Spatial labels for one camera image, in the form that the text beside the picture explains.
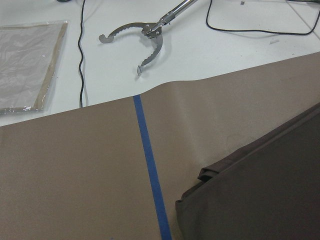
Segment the dark brown t-shirt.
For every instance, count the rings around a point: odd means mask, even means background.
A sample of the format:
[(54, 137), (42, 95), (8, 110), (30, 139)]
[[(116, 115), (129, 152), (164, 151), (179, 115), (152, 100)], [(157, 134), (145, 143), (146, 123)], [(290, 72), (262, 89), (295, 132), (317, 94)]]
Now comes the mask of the dark brown t-shirt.
[(185, 240), (317, 240), (320, 107), (222, 160), (176, 202)]

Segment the brown kraft paper cover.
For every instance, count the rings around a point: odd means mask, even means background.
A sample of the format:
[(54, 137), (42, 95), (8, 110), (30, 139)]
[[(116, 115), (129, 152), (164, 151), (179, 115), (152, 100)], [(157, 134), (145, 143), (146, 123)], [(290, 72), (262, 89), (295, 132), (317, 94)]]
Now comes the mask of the brown kraft paper cover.
[(320, 106), (319, 53), (3, 126), (3, 240), (182, 240), (201, 170)]

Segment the metal reacher grabber tool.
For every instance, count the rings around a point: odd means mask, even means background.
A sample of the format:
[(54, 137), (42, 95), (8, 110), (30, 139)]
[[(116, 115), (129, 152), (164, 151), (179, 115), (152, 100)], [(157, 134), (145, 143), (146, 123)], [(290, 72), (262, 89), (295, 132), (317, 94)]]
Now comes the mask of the metal reacher grabber tool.
[(116, 35), (120, 32), (130, 29), (130, 28), (139, 28), (141, 33), (147, 37), (149, 40), (152, 40), (155, 43), (155, 48), (150, 56), (145, 58), (140, 65), (137, 66), (137, 75), (140, 76), (143, 73), (145, 66), (150, 64), (160, 53), (163, 46), (163, 36), (162, 36), (162, 27), (170, 24), (177, 16), (182, 14), (190, 6), (196, 3), (196, 0), (183, 0), (173, 9), (168, 11), (163, 15), (157, 22), (132, 22), (125, 25), (122, 25), (112, 31), (108, 36), (101, 34), (99, 36), (99, 41), (102, 44), (108, 44), (113, 42)]

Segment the clear plastic bag sheet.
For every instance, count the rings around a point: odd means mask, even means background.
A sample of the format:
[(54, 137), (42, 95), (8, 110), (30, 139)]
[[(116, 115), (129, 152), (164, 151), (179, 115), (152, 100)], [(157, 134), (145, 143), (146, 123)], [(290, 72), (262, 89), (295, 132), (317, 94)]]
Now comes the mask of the clear plastic bag sheet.
[(0, 28), (0, 113), (41, 112), (55, 76), (66, 20)]

